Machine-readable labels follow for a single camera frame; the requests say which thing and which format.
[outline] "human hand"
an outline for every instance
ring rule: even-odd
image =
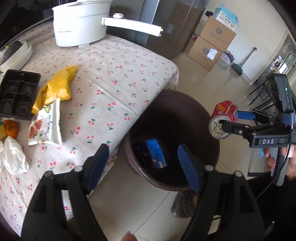
[[[131,234],[130,232],[127,232],[121,239],[121,241],[137,241],[137,238]]]
[[[287,147],[281,147],[280,149],[281,154],[285,156],[288,152]],[[270,156],[270,149],[269,148],[263,148],[264,157],[266,158],[267,162],[267,168],[269,171],[271,171],[275,165],[276,161],[273,157]],[[288,180],[294,180],[296,179],[296,148],[293,151],[293,156],[289,159],[289,165],[286,172]]]

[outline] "yellow plastic bag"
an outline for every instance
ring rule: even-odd
[[[44,85],[36,98],[32,107],[32,113],[38,115],[38,112],[44,105],[49,105],[57,98],[62,100],[69,100],[71,98],[71,91],[69,84],[76,75],[78,66],[68,66],[57,72],[52,79]]]

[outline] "snack bag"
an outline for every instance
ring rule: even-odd
[[[4,120],[3,125],[6,131],[6,135],[12,137],[13,139],[16,139],[18,135],[17,123],[14,120]]]
[[[61,146],[62,137],[59,128],[60,98],[52,104],[44,106],[38,113],[37,119],[32,120],[29,129],[28,145],[48,143]]]
[[[77,69],[78,66],[74,65],[57,72],[52,79],[40,89],[31,112],[34,115],[38,115],[42,106],[51,104],[56,98],[60,98],[61,101],[69,100],[71,98],[69,84],[76,75]]]

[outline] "cherry print tablecloth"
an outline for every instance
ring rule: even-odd
[[[58,47],[52,22],[28,30],[18,40],[32,44],[33,55],[22,70],[41,74],[39,88],[60,69],[79,66],[70,84],[72,98],[61,102],[62,146],[28,146],[30,122],[18,120],[18,142],[30,167],[18,175],[2,170],[0,211],[20,235],[27,207],[44,172],[68,172],[106,143],[111,155],[103,178],[124,135],[163,88],[177,87],[179,73],[168,59],[110,35],[85,48]],[[63,197],[70,218],[66,192]]]

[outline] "snack package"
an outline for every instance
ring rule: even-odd
[[[18,135],[17,123],[14,120],[4,120],[3,125],[5,127],[6,135],[16,139]]]
[[[29,129],[28,145],[48,143],[61,146],[62,137],[59,128],[60,98],[52,104],[44,106],[38,113],[37,119],[32,120]]]
[[[44,85],[36,98],[32,107],[32,113],[38,115],[38,111],[44,105],[51,104],[56,98],[62,100],[69,100],[71,98],[71,91],[69,84],[76,75],[78,66],[68,66],[57,72],[52,79]]]
[[[3,158],[3,165],[9,173],[16,175],[28,171],[29,164],[22,147],[10,136],[4,141],[4,155],[5,157],[1,156],[1,158]]]

